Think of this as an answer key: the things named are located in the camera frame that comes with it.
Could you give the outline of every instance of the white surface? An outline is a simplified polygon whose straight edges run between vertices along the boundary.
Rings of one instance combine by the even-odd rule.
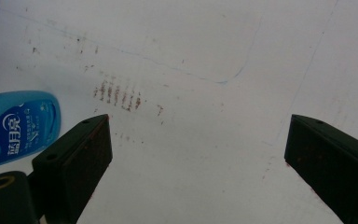
[[[292,113],[358,138],[358,1],[1,0],[0,92],[34,89],[111,118],[78,223],[340,223],[283,153]]]

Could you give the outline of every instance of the bottle label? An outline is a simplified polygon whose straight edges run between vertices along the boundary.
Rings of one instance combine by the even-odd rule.
[[[55,115],[49,100],[13,106],[0,116],[0,163],[34,153],[51,143]]]

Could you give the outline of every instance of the black clamp jaw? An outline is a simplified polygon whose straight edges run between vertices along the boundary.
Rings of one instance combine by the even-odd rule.
[[[76,223],[112,160],[107,115],[85,119],[32,161],[0,174],[0,223]]]
[[[344,223],[358,223],[358,140],[293,115],[284,158]]]

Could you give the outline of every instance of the black plastic block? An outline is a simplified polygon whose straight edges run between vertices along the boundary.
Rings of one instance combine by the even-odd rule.
[[[284,158],[344,223],[358,223],[358,140],[293,115]]]

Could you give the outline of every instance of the blue plastic bottle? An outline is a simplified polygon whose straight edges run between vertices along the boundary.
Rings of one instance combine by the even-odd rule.
[[[57,99],[44,91],[0,93],[0,165],[36,153],[60,131]]]

